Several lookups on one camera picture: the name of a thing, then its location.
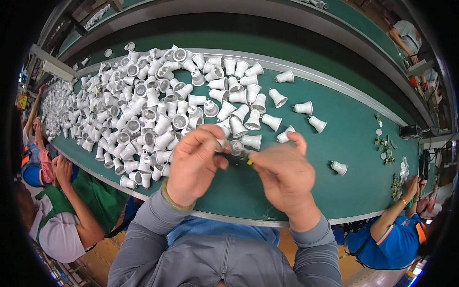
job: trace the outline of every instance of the gray zip jacket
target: gray zip jacket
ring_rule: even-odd
[[[293,269],[272,243],[233,236],[185,235],[167,248],[166,235],[189,213],[172,209],[158,191],[131,222],[108,286],[341,286],[338,247],[328,220],[290,233],[298,246]]]

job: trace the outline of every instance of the hand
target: hand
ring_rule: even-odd
[[[47,84],[41,85],[41,87],[40,87],[40,89],[39,89],[39,93],[40,93],[40,94],[43,94],[43,92],[44,92],[44,90],[45,90],[46,88],[48,88],[48,85],[47,85]]]
[[[35,130],[35,139],[37,140],[38,147],[40,149],[44,149],[45,145],[43,143],[43,125],[41,124],[40,120],[34,121],[34,130]]]
[[[405,200],[411,200],[416,194],[420,192],[420,187],[419,187],[419,182],[421,181],[421,178],[413,175],[411,179],[408,181],[406,184],[406,190],[405,190]]]
[[[296,147],[278,145],[250,153],[249,158],[260,176],[266,198],[291,219],[313,204],[315,171],[305,158],[307,144],[301,134],[288,132],[287,137]]]
[[[58,157],[53,159],[53,161],[56,159],[57,159],[57,165],[55,169],[53,166],[53,171],[56,170],[57,181],[59,182],[61,186],[71,185],[70,178],[72,177],[72,173],[73,173],[72,163],[67,161],[63,155],[59,155]]]
[[[221,149],[217,139],[224,138],[219,126],[205,124],[178,143],[166,186],[174,203],[183,207],[192,205],[207,191],[217,169],[228,168],[228,160],[215,155],[215,150]]]
[[[411,56],[409,59],[413,65],[419,63],[418,56]]]

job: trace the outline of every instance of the black device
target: black device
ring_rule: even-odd
[[[398,127],[400,137],[404,140],[420,139],[422,136],[421,127],[417,124]]]
[[[429,177],[429,160],[430,154],[428,150],[424,150],[419,157],[419,177],[422,180],[427,180]]]

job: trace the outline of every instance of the zipper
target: zipper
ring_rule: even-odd
[[[228,236],[228,237],[226,238],[225,258],[223,259],[223,270],[222,270],[222,272],[220,273],[220,278],[221,278],[222,280],[225,279],[226,271],[228,270],[228,267],[226,266],[226,259],[227,259],[227,257],[228,257],[228,249],[229,249],[229,247],[230,247],[230,244],[229,244],[229,243],[230,243],[230,237]]]

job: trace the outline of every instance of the factory floor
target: factory floor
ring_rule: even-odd
[[[125,233],[121,232],[111,239],[104,239],[96,247],[80,258],[92,278],[100,285],[107,286],[110,266],[123,243]],[[288,228],[281,229],[279,249],[288,258],[290,265],[295,260],[295,245]],[[342,275],[343,286],[352,287],[393,287],[405,273],[404,270],[378,271],[363,268],[352,256],[347,256],[342,246],[338,246],[338,263]]]

